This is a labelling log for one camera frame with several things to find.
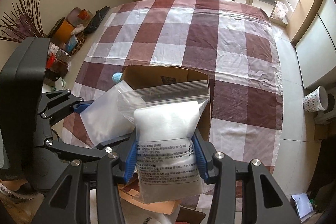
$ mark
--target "wicker basket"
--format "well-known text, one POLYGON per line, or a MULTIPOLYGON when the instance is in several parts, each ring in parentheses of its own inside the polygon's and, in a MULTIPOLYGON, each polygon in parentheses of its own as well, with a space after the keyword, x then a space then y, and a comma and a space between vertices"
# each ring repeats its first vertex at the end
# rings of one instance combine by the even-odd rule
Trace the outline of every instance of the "wicker basket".
POLYGON ((76 52, 78 52, 81 47, 83 46, 85 39, 86 39, 86 35, 83 34, 82 32, 76 35, 78 43, 76 44, 76 46, 71 50, 71 52, 69 52, 69 54, 72 56, 74 55, 76 52))

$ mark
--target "open cardboard box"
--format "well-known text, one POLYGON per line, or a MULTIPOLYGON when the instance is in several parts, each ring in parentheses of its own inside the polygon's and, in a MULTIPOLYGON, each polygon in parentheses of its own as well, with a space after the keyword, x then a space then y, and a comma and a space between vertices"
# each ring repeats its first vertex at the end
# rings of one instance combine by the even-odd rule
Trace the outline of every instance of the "open cardboard box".
MULTIPOLYGON (((209 77, 205 73, 181 67, 133 65, 125 68, 121 80, 125 80, 132 89, 138 90, 199 80, 207 80, 209 82, 209 77)), ((197 128, 205 141, 209 140, 210 121, 209 102, 197 124, 197 128)))
MULTIPOLYGON (((121 80, 125 80, 128 85, 134 90, 150 88, 160 85, 169 85, 190 81, 207 80, 209 77, 201 72, 185 69, 174 66, 142 66, 133 65, 127 66, 123 72, 121 80)), ((198 122, 198 129, 204 140, 209 140, 210 132, 210 102, 206 105, 201 118, 198 122)), ((181 203, 180 200, 158 202, 144 204, 133 197, 139 193, 137 178, 132 179, 127 185, 118 185, 119 195, 122 199, 142 208, 156 213, 172 214, 177 206, 181 203)), ((180 213, 183 214, 184 220, 190 224, 199 224, 204 218, 203 213, 184 208, 180 213)))

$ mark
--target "black cable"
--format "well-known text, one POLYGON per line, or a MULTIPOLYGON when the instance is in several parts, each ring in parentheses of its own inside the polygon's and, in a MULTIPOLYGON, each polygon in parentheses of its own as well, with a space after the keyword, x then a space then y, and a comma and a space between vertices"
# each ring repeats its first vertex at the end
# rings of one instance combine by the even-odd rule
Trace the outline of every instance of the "black cable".
POLYGON ((57 133, 54 129, 52 129, 52 128, 51 128, 51 130, 53 131, 53 133, 56 134, 56 136, 57 136, 57 140, 59 141, 59 135, 58 135, 58 133, 57 133))

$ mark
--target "frosted plastic pouch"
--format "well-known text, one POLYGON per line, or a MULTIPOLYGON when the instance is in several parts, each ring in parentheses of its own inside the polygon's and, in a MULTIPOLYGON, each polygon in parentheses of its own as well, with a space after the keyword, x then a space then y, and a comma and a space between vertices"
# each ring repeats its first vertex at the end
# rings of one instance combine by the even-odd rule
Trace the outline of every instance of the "frosted plastic pouch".
POLYGON ((95 146, 134 130, 134 124, 121 115, 117 108, 119 94, 132 90, 125 81, 121 81, 80 114, 85 129, 95 146))
POLYGON ((206 80, 119 95, 118 110, 136 126, 140 194, 134 198, 153 203, 204 192, 191 137, 209 99, 206 80))

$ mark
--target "orange container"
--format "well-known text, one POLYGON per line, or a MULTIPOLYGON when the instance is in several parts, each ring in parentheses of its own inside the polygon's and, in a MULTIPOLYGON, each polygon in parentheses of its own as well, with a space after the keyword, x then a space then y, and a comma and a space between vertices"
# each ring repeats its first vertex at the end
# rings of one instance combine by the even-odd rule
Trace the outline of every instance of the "orange container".
POLYGON ((72 26, 69 22, 65 19, 63 20, 62 24, 58 28, 58 30, 52 36, 56 38, 60 42, 66 44, 71 37, 71 32, 73 31, 74 26, 72 26))

